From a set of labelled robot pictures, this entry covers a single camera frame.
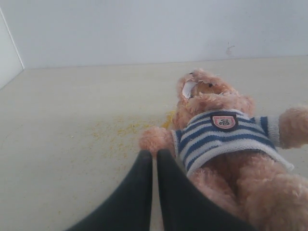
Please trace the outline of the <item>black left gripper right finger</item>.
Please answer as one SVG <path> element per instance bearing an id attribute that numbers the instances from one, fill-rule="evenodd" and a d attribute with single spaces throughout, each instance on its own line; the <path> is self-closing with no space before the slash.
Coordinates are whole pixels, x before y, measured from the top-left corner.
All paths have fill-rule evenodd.
<path id="1" fill-rule="evenodd" d="M 156 162 L 164 230 L 255 230 L 202 195 L 184 175 L 169 150 L 158 151 Z"/>

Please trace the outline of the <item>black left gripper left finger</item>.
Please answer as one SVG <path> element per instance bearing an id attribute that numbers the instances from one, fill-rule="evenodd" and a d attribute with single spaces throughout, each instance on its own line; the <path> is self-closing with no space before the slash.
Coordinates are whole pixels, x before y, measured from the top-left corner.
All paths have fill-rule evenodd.
<path id="1" fill-rule="evenodd" d="M 153 159 L 140 151 L 117 189 L 69 231 L 148 231 L 153 193 Z"/>

